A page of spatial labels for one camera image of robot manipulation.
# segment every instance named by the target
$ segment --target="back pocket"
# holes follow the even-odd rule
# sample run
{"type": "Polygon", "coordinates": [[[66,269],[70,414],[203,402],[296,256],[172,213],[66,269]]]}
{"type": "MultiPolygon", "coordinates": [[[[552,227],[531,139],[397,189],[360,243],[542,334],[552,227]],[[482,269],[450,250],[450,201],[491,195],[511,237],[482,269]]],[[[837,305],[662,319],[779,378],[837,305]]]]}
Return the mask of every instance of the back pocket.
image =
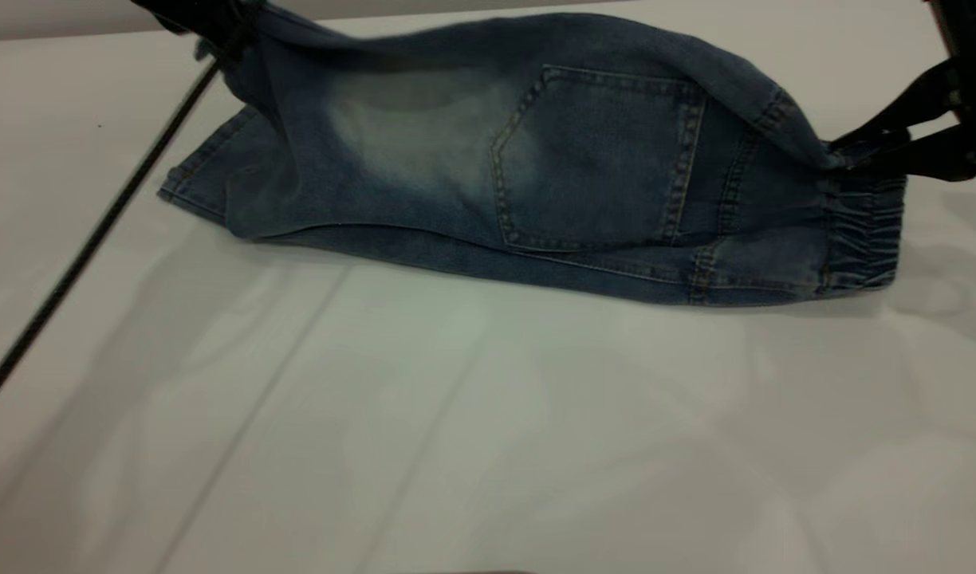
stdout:
{"type": "Polygon", "coordinates": [[[670,244],[704,103],[690,81],[546,66],[491,148],[506,244],[670,244]]]}

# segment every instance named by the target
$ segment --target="seam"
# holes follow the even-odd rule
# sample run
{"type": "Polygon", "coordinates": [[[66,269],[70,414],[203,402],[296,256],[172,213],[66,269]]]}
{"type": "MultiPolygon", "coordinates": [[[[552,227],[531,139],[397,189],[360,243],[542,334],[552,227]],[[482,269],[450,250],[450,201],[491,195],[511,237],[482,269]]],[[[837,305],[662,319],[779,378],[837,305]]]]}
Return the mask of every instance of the seam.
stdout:
{"type": "MultiPolygon", "coordinates": [[[[709,250],[711,251],[711,254],[714,254],[714,251],[721,245],[721,243],[722,240],[718,240],[715,244],[703,247],[701,250],[709,250]]],[[[535,254],[534,252],[528,251],[506,252],[508,254],[524,255],[524,257],[529,258],[547,259],[547,261],[561,262],[561,264],[578,265],[583,266],[583,268],[594,269],[595,271],[618,273],[618,275],[638,277],[638,279],[657,281],[660,283],[689,285],[691,284],[692,277],[696,275],[696,273],[693,273],[692,275],[688,276],[687,273],[673,271],[673,269],[660,269],[655,265],[644,264],[640,261],[630,261],[630,259],[623,258],[590,257],[591,261],[586,261],[588,255],[582,254],[570,254],[568,257],[563,258],[558,257],[558,255],[535,254]]],[[[711,280],[710,277],[710,279],[706,281],[706,287],[713,289],[754,288],[795,292],[797,288],[813,289],[816,287],[816,285],[766,281],[758,279],[757,277],[732,277],[722,275],[720,277],[714,277],[714,280],[711,280]]]]}
{"type": "Polygon", "coordinates": [[[214,215],[216,218],[219,218],[219,219],[225,218],[225,215],[220,214],[218,211],[216,211],[214,209],[214,207],[204,206],[204,204],[197,203],[197,201],[194,201],[193,199],[187,199],[186,196],[175,195],[175,194],[172,194],[172,193],[168,193],[168,200],[170,200],[170,203],[172,203],[174,201],[181,201],[182,203],[188,204],[188,206],[192,206],[192,207],[198,208],[198,210],[210,212],[210,214],[214,215]]]}
{"type": "Polygon", "coordinates": [[[699,146],[700,127],[704,123],[704,112],[707,110],[707,98],[702,98],[699,105],[688,106],[684,116],[683,141],[680,143],[680,154],[676,159],[676,175],[671,185],[669,203],[666,205],[666,225],[662,229],[662,239],[670,245],[676,245],[680,236],[680,226],[683,221],[683,211],[686,208],[686,196],[690,188],[690,178],[693,175],[693,161],[697,156],[699,146]]]}
{"type": "Polygon", "coordinates": [[[687,294],[687,301],[690,305],[702,305],[707,299],[707,290],[711,280],[710,259],[713,258],[714,254],[713,245],[706,245],[697,250],[695,259],[693,259],[693,273],[690,276],[689,293],[687,294]]]}
{"type": "Polygon", "coordinates": [[[789,98],[783,88],[776,91],[772,101],[765,106],[764,112],[754,121],[754,127],[762,132],[771,133],[782,127],[783,121],[790,113],[797,109],[797,105],[789,98]]]}
{"type": "Polygon", "coordinates": [[[725,185],[722,186],[722,196],[718,199],[718,236],[730,235],[737,231],[736,221],[739,212],[740,188],[743,185],[743,175],[750,167],[751,161],[758,152],[758,142],[761,134],[758,130],[748,126],[736,147],[736,156],[729,164],[725,185]]]}
{"type": "MultiPolygon", "coordinates": [[[[683,281],[681,279],[667,279],[666,277],[649,277],[649,276],[636,275],[636,273],[628,273],[625,271],[619,271],[618,269],[606,269],[604,268],[604,266],[591,265],[591,264],[587,264],[587,262],[566,261],[565,259],[546,257],[546,255],[522,254],[521,252],[514,252],[514,254],[521,255],[521,257],[524,258],[543,259],[543,261],[552,261],[552,262],[556,262],[557,264],[574,265],[574,266],[579,266],[579,268],[594,269],[594,271],[615,273],[616,275],[622,275],[624,277],[634,277],[634,279],[642,279],[645,281],[651,281],[653,283],[690,286],[688,282],[683,281]]],[[[801,285],[779,285],[774,283],[761,284],[761,283],[740,282],[740,283],[710,284],[706,286],[706,289],[714,289],[714,290],[747,289],[753,291],[780,291],[783,293],[795,294],[797,293],[797,287],[802,287],[802,286],[801,285]]]]}
{"type": "Polygon", "coordinates": [[[646,77],[634,76],[630,73],[611,73],[601,72],[595,69],[568,68],[562,65],[544,65],[544,81],[554,81],[562,79],[567,81],[578,81],[581,84],[612,86],[622,88],[627,91],[637,91],[655,95],[682,94],[698,96],[703,93],[703,88],[692,83],[675,79],[674,77],[646,77]]]}

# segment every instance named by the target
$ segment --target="white surface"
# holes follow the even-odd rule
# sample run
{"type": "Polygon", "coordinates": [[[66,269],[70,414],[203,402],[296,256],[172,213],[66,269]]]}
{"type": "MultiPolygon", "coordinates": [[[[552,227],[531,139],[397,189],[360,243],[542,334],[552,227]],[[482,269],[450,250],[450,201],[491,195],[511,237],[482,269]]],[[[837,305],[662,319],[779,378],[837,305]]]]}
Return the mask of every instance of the white surface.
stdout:
{"type": "MultiPolygon", "coordinates": [[[[873,4],[578,10],[747,56],[834,137],[943,58],[873,4]]],[[[190,47],[0,43],[0,353],[190,47]]],[[[737,312],[246,244],[150,191],[0,396],[0,573],[976,574],[976,181],[911,182],[896,287],[737,312]]]]}
{"type": "MultiPolygon", "coordinates": [[[[277,0],[307,18],[359,18],[387,14],[485,10],[569,4],[576,0],[277,0]]],[[[130,0],[0,0],[0,40],[16,37],[76,36],[81,33],[160,29],[130,0]]]]}

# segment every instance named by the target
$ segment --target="elastic cuff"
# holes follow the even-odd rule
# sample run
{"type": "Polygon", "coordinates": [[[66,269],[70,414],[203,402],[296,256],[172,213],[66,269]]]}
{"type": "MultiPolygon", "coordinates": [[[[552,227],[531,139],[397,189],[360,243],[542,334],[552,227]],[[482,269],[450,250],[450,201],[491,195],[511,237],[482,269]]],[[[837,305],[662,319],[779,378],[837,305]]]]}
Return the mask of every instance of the elastic cuff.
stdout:
{"type": "Polygon", "coordinates": [[[829,182],[823,297],[883,289],[895,281],[906,186],[906,177],[829,182]]]}

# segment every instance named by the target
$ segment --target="denim jeans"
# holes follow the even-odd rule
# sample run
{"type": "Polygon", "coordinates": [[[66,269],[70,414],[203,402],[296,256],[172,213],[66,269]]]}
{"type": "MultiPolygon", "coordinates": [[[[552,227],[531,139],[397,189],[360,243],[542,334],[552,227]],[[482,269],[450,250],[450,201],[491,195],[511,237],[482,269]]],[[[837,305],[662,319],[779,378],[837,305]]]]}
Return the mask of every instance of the denim jeans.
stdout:
{"type": "Polygon", "coordinates": [[[279,8],[160,195],[237,237],[659,304],[892,283],[905,178],[848,177],[696,37],[587,14],[357,40],[279,8]]]}

